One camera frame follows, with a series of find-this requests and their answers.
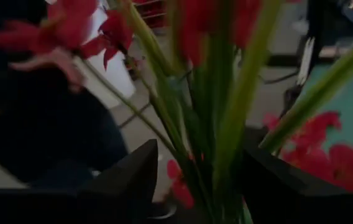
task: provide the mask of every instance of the dark clothing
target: dark clothing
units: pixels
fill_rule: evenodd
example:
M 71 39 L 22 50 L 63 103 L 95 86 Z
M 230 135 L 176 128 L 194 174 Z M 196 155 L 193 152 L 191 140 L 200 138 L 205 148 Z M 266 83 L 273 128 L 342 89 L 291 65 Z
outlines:
M 42 17 L 44 0 L 0 1 L 0 25 Z M 40 183 L 62 161 L 104 170 L 127 155 L 109 111 L 89 91 L 69 92 L 57 68 L 27 73 L 7 67 L 28 57 L 0 50 L 0 165 L 23 182 Z

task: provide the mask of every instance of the flower arrangement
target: flower arrangement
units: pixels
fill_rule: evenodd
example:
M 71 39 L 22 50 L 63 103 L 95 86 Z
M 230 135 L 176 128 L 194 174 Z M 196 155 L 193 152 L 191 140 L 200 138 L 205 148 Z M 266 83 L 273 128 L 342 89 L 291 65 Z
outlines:
M 96 9 L 96 1 L 58 0 L 48 6 L 48 19 L 40 27 L 7 21 L 6 28 L 0 30 L 0 48 L 30 51 L 36 55 L 31 61 L 14 63 L 15 68 L 35 69 L 52 63 L 60 67 L 75 86 L 81 84 L 81 79 L 71 66 L 73 55 L 88 58 L 106 49 L 106 67 L 107 60 L 120 50 L 128 61 L 127 49 L 134 33 L 156 78 L 155 91 L 142 81 L 168 137 L 111 83 L 100 75 L 97 78 L 134 111 L 172 153 L 175 161 L 168 163 L 168 175 L 173 180 L 173 193 L 183 204 L 201 208 L 211 223 L 242 223 L 248 217 L 247 208 L 234 188 L 234 180 L 244 177 L 236 176 L 235 166 L 241 162 L 245 120 L 284 1 L 168 1 L 171 60 L 167 60 L 156 36 L 130 0 L 117 0 L 117 3 L 117 11 L 107 12 L 108 20 L 99 28 L 98 37 L 86 44 L 81 37 L 89 27 L 89 16 Z M 233 64 L 240 49 L 244 49 L 244 60 L 241 70 L 235 74 Z M 98 74 L 88 63 L 86 65 Z M 190 70 L 189 96 L 186 96 L 177 80 Z M 340 128 L 337 114 L 330 112 L 310 119 L 352 77 L 353 49 L 340 58 L 281 121 L 271 122 L 271 131 L 258 146 L 259 150 L 276 153 L 290 139 L 296 143 L 296 149 L 282 155 L 286 161 L 353 190 L 353 185 L 342 181 L 348 174 L 353 175 L 353 148 L 336 145 L 329 157 L 318 150 L 326 128 Z M 346 157 L 351 160 L 343 163 Z M 352 172 L 342 172 L 343 167 Z

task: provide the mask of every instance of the green stem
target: green stem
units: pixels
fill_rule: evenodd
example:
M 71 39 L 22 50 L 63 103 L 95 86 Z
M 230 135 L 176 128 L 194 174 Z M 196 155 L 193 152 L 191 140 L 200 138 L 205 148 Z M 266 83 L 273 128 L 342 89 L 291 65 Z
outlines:
M 207 188 L 206 186 L 204 185 L 204 181 L 203 181 L 203 178 L 201 176 L 201 173 L 200 173 L 200 170 L 198 169 L 197 165 L 195 164 L 194 165 L 195 167 L 195 170 L 196 170 L 196 173 L 197 173 L 197 176 L 199 178 L 199 187 L 201 188 L 201 191 L 203 193 L 203 197 L 205 199 L 206 202 L 204 202 L 207 206 L 207 209 L 208 209 L 208 214 L 209 216 L 211 217 L 212 220 L 214 220 L 214 210 L 212 208 L 212 204 L 213 204 L 213 201 L 211 200 L 211 197 L 209 196 L 208 194 L 208 191 L 207 191 Z
M 119 98 L 125 105 L 127 105 L 164 143 L 164 145 L 171 151 L 174 150 L 170 141 L 155 127 L 155 125 L 150 122 L 133 104 L 131 104 L 123 95 L 86 60 L 81 59 L 83 64 L 90 70 L 90 72 L 117 98 Z
M 213 171 L 213 190 L 220 192 L 230 181 L 231 164 L 240 152 L 239 144 L 245 120 L 257 85 L 257 75 L 268 58 L 268 43 L 277 22 L 282 0 L 263 1 L 257 27 L 245 50 L 244 63 L 234 88 L 228 96 L 217 134 L 216 157 Z

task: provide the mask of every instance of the gray floor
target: gray floor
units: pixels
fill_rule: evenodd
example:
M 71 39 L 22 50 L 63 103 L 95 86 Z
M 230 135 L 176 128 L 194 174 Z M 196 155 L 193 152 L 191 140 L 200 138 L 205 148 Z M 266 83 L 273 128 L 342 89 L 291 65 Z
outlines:
M 296 51 L 299 34 L 291 28 L 291 21 L 295 14 L 294 6 L 285 5 L 284 13 L 280 19 L 278 29 L 271 46 L 271 51 L 274 53 L 290 53 L 293 54 Z M 160 45 L 165 52 L 167 52 L 167 42 L 164 37 L 159 38 Z M 135 57 L 140 57 L 141 52 L 135 44 L 131 48 L 131 54 Z M 265 68 L 262 71 L 262 76 L 264 78 L 278 78 L 284 75 L 287 75 L 293 72 L 295 69 L 272 69 Z M 154 83 L 154 80 L 151 76 L 150 70 L 145 64 L 142 65 L 143 76 L 151 84 Z M 247 124 L 253 126 L 261 126 L 263 118 L 266 114 L 279 114 L 283 108 L 282 96 L 283 92 L 293 86 L 295 79 L 291 78 L 287 81 L 273 84 L 273 85 L 263 85 L 260 84 L 256 95 L 255 101 L 252 106 L 252 112 L 249 115 Z M 133 104 L 136 107 L 141 108 L 148 103 L 147 91 L 143 87 L 141 81 L 136 81 L 135 86 L 137 91 L 135 95 L 131 98 Z M 131 111 L 124 105 L 112 108 L 111 113 L 113 114 L 116 123 L 122 124 L 126 119 L 132 116 Z M 150 106 L 144 111 L 144 115 L 148 117 L 149 120 L 155 123 L 155 125 L 163 133 L 164 128 L 161 125 L 161 122 L 157 115 L 155 114 L 153 108 Z M 156 139 L 156 135 L 145 124 L 138 118 L 133 119 L 130 123 L 125 125 L 122 129 L 124 139 L 126 141 L 127 147 L 130 151 L 133 151 L 141 144 L 146 142 L 148 139 Z M 167 177 L 166 164 L 169 159 L 171 159 L 170 153 L 167 151 L 165 146 L 159 141 L 159 166 L 158 166 L 158 182 L 157 188 L 155 191 L 154 200 L 161 200 L 163 196 L 168 192 L 169 186 L 171 184 L 170 180 Z M 0 168 L 0 188 L 4 187 L 24 187 L 22 184 L 18 183 L 10 175 L 6 174 Z

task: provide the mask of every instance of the flower petal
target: flower petal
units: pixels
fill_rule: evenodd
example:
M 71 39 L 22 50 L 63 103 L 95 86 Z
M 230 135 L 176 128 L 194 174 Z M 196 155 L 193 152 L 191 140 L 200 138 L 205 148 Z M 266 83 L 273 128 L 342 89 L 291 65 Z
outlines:
M 247 45 L 260 8 L 260 0 L 237 1 L 237 17 L 234 21 L 234 42 L 240 48 L 244 48 Z
M 201 63 L 201 41 L 203 34 L 189 27 L 182 28 L 181 47 L 184 57 L 191 60 L 193 65 Z
M 178 199 L 185 208 L 193 208 L 195 201 L 193 200 L 186 184 L 181 184 L 179 181 L 174 181 L 172 185 L 172 192 L 175 198 Z
M 30 50 L 37 55 L 48 54 L 60 45 L 50 30 L 40 29 L 37 38 L 31 43 Z
M 96 0 L 58 0 L 66 15 L 58 25 L 55 35 L 69 50 L 78 48 L 88 37 L 92 27 L 91 15 L 98 3 Z
M 327 131 L 328 128 L 342 128 L 339 120 L 340 114 L 338 111 L 327 111 L 314 117 L 309 123 L 310 128 L 318 131 Z
M 66 14 L 74 14 L 82 17 L 91 16 L 98 7 L 97 0 L 57 0 Z
M 353 147 L 345 144 L 335 144 L 330 147 L 330 161 L 334 166 L 353 166 Z
M 302 157 L 301 153 L 297 150 L 291 151 L 291 152 L 285 152 L 282 155 L 283 160 L 291 164 L 292 166 L 295 166 L 297 168 L 301 167 L 301 162 L 302 162 Z
M 69 51 L 61 48 L 55 49 L 50 53 L 52 61 L 65 73 L 70 84 L 82 86 L 85 80 L 81 72 L 73 63 L 73 56 Z
M 108 47 L 108 48 L 106 49 L 106 51 L 104 52 L 104 55 L 103 55 L 103 65 L 104 65 L 104 69 L 105 69 L 105 70 L 106 70 L 107 67 L 108 67 L 108 61 L 109 61 L 110 59 L 112 59 L 113 56 L 116 55 L 118 51 L 119 51 L 119 50 L 116 49 L 116 48 L 114 48 L 114 47 L 110 47 L 110 48 Z
M 84 59 L 87 59 L 101 53 L 105 46 L 106 40 L 103 39 L 102 35 L 98 35 L 80 47 L 80 54 Z
M 177 179 L 181 175 L 181 169 L 177 162 L 173 159 L 169 160 L 167 163 L 167 174 L 171 179 Z
M 321 149 L 312 150 L 305 155 L 301 162 L 301 168 L 315 177 L 334 183 L 331 163 L 326 153 Z
M 264 119 L 264 124 L 268 127 L 269 130 L 274 130 L 280 119 L 272 114 L 266 114 Z
M 125 50 L 128 50 L 132 43 L 133 31 L 128 27 L 121 13 L 117 10 L 108 10 L 106 14 L 108 19 L 102 23 L 99 30 L 107 35 L 113 45 L 121 44 Z
M 39 33 L 38 27 L 22 21 L 7 21 L 5 26 L 0 30 L 0 48 L 4 50 L 28 51 Z
M 47 17 L 48 19 L 58 18 L 65 14 L 63 10 L 62 0 L 57 0 L 53 4 L 47 4 Z
M 212 29 L 217 2 L 214 0 L 181 0 L 183 27 L 191 27 L 200 32 Z
M 64 47 L 69 50 L 77 49 L 89 36 L 92 20 L 77 14 L 67 16 L 59 23 L 55 35 Z
M 9 64 L 9 66 L 15 70 L 29 72 L 40 68 L 45 68 L 51 64 L 52 61 L 48 57 L 41 55 L 35 56 L 23 62 L 12 62 Z

